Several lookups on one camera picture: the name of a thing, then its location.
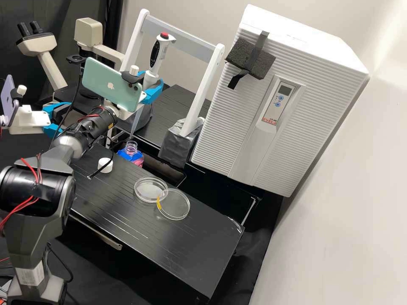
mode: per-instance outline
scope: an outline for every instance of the black foam block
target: black foam block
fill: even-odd
[[[239,38],[226,57],[226,61],[241,69],[246,69],[246,62],[249,60],[253,49],[254,44],[243,38]],[[252,68],[249,70],[249,74],[259,80],[263,79],[271,68],[271,65],[275,59],[276,58],[273,55],[261,50]]]

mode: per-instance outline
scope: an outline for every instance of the purple phone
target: purple phone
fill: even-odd
[[[4,112],[4,124],[6,126],[11,126],[11,124],[13,123],[19,106],[18,100],[13,101],[10,95],[10,91],[14,88],[15,86],[13,77],[11,76],[11,74],[9,74],[4,81],[4,86],[0,94],[1,104],[3,106]]]

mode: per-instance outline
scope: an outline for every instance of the display screen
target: display screen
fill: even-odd
[[[291,88],[281,85],[281,87],[279,89],[279,93],[284,94],[284,95],[290,95]]]

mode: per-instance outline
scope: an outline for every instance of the robotic arm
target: robotic arm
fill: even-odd
[[[91,113],[65,129],[52,148],[36,157],[17,160],[0,172],[0,209],[13,211],[32,197],[35,204],[24,207],[5,223],[7,247],[16,276],[8,290],[8,302],[36,301],[62,304],[66,282],[51,274],[46,244],[62,234],[75,196],[75,179],[69,167],[98,137],[117,123],[109,107],[95,107]],[[36,182],[31,168],[41,178]]]

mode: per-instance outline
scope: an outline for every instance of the smartphone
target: smartphone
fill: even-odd
[[[4,112],[4,124],[10,127],[13,124],[14,117],[16,116],[18,106],[20,103],[18,100],[12,100],[10,92],[14,89],[14,80],[11,74],[7,75],[4,81],[3,89],[1,90],[0,98],[1,105]]]
[[[92,57],[86,59],[82,85],[129,112],[135,112],[146,96],[141,84],[129,87],[120,72]]]

